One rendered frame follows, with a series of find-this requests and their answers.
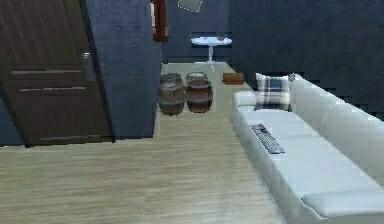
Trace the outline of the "plaid blue white cushion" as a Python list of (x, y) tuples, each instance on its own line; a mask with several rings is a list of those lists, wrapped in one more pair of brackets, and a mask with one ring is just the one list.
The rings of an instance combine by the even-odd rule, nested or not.
[(272, 77), (256, 73), (258, 104), (288, 107), (290, 104), (290, 85), (287, 76)]

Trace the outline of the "red brown wooden barrel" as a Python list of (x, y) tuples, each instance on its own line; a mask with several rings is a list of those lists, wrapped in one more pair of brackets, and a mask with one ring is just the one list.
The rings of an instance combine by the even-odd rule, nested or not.
[(186, 75), (186, 102), (188, 109), (194, 113), (210, 110), (213, 101), (211, 82), (206, 73), (190, 72)]

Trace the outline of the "grey brown wooden barrel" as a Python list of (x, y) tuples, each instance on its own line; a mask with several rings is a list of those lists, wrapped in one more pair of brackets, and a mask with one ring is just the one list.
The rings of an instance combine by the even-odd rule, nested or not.
[(180, 114), (185, 104), (185, 87), (178, 73), (163, 74), (158, 88), (158, 104), (164, 115)]

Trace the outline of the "small brown wooden box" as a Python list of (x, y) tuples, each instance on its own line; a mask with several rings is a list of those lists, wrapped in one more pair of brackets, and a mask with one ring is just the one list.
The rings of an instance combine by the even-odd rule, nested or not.
[(244, 83), (244, 75), (242, 73), (224, 73), (222, 82), (225, 85), (242, 85)]

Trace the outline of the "black keyboard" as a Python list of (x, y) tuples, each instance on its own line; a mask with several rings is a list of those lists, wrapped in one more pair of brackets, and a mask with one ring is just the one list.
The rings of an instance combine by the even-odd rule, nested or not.
[(283, 148), (262, 124), (252, 125), (251, 128), (269, 154), (284, 153)]

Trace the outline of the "grey green framed picture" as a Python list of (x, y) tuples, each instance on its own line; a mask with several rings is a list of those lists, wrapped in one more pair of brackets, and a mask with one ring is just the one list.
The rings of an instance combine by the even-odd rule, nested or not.
[(178, 0), (178, 7), (184, 10), (199, 12), (203, 0)]

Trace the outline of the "white sofa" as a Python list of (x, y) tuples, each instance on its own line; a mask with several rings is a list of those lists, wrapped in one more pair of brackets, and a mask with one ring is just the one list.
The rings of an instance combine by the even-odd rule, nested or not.
[[(286, 224), (384, 224), (384, 121), (297, 76), (291, 110), (233, 98), (232, 122)], [(283, 148), (269, 154), (251, 126)]]

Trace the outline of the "dark brown room door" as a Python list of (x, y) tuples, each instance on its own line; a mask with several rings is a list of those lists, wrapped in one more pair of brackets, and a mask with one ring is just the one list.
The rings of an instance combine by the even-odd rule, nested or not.
[(0, 0), (0, 89), (27, 147), (114, 140), (86, 0)]

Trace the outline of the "white round pedestal table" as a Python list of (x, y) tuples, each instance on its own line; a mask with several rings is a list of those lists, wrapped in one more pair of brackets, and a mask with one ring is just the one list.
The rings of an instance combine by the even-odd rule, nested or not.
[(230, 38), (218, 39), (217, 37), (196, 37), (191, 39), (191, 43), (198, 46), (208, 47), (208, 64), (213, 63), (213, 52), (216, 46), (226, 46), (232, 43)]

